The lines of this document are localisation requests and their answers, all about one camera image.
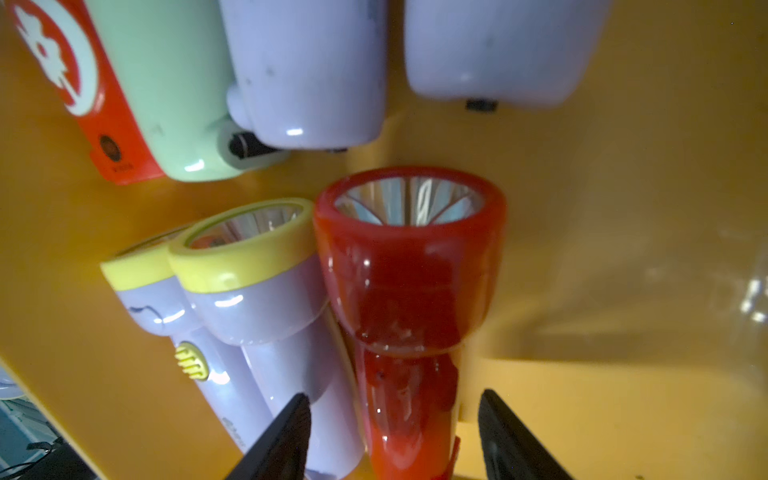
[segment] red lens rim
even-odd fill
[[[456,184],[470,187],[480,194],[483,198],[483,206],[473,215],[461,220],[419,227],[377,225],[348,217],[336,208],[336,200],[348,190],[369,182],[394,177],[433,177],[441,180],[450,180]],[[363,234],[377,239],[388,237],[433,238],[434,236],[446,233],[457,233],[456,230],[458,229],[471,233],[475,228],[484,230],[488,228],[489,224],[503,222],[505,214],[506,202],[504,194],[494,184],[485,178],[473,174],[440,167],[387,167],[367,170],[345,177],[326,188],[320,194],[317,198],[315,210],[316,219],[330,222],[334,228],[355,230],[358,235]]]

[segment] flashlight handle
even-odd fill
[[[270,425],[273,415],[253,380],[243,352],[221,342],[205,328],[170,339],[175,346],[191,343],[203,354],[208,377],[195,383],[237,447],[247,452]]]
[[[310,398],[312,435],[306,467],[343,478],[360,462],[364,448],[349,383],[349,365],[330,317],[276,342],[244,346],[253,377],[273,414],[297,393]]]
[[[380,480],[434,479],[449,469],[461,351],[399,358],[356,344],[369,454]]]

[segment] yellow shelf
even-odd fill
[[[763,478],[768,333],[738,311],[768,226],[763,4],[617,2],[564,106],[491,115],[409,91],[402,3],[392,10],[376,142],[128,187],[98,176],[3,19],[4,363],[103,478],[223,478],[235,445],[99,262],[241,204],[313,198],[351,171],[439,164],[492,179],[510,205],[498,294],[462,373],[458,474],[484,475],[472,422],[492,386],[576,478]],[[354,476],[371,478],[366,465]]]

